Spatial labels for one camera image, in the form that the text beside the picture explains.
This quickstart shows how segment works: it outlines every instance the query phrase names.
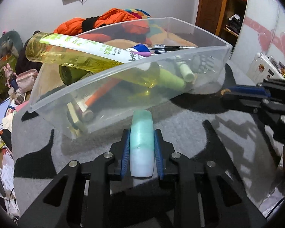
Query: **white suitcase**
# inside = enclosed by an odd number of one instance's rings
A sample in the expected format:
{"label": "white suitcase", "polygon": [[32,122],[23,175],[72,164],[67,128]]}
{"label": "white suitcase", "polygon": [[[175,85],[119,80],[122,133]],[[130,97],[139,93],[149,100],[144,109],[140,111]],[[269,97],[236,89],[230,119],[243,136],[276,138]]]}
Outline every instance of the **white suitcase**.
{"label": "white suitcase", "polygon": [[247,76],[255,83],[263,82],[264,79],[284,79],[283,75],[271,63],[263,53],[257,53],[250,64]]}

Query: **wooden door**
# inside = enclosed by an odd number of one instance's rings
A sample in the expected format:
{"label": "wooden door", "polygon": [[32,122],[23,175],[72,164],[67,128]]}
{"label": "wooden door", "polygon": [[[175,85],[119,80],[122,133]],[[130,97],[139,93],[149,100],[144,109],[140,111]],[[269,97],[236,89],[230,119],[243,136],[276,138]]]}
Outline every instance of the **wooden door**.
{"label": "wooden door", "polygon": [[222,2],[223,0],[199,0],[195,24],[215,34],[220,20]]}

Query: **pink stuffed toy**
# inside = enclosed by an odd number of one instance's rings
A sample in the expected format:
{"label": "pink stuffed toy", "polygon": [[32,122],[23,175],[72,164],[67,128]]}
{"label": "pink stuffed toy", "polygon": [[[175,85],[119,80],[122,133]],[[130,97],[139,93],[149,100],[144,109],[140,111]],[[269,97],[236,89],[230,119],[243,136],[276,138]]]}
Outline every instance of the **pink stuffed toy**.
{"label": "pink stuffed toy", "polygon": [[5,78],[7,79],[6,83],[8,87],[11,88],[13,86],[15,92],[17,92],[18,90],[18,85],[16,83],[17,74],[14,73],[9,63],[6,64],[6,66],[3,66],[3,70],[4,70]]}

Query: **pink pouch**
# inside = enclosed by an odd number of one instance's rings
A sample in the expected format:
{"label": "pink pouch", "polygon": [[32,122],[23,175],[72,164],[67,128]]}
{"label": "pink pouch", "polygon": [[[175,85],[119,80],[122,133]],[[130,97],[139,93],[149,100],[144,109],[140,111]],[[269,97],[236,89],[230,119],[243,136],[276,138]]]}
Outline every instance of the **pink pouch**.
{"label": "pink pouch", "polygon": [[21,93],[26,93],[28,91],[31,91],[33,89],[37,76],[38,76],[38,71],[36,69],[30,69],[28,71],[19,74],[16,78],[19,91]]}

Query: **bottle label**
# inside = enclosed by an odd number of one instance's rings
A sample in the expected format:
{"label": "bottle label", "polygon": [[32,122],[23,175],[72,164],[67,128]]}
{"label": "bottle label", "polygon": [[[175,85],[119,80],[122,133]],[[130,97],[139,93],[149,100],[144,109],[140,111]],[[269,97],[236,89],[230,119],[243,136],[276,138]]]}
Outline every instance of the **bottle label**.
{"label": "bottle label", "polygon": [[40,43],[78,50],[120,63],[128,63],[144,58],[141,55],[137,55],[110,45],[57,33],[44,36],[40,40]]}

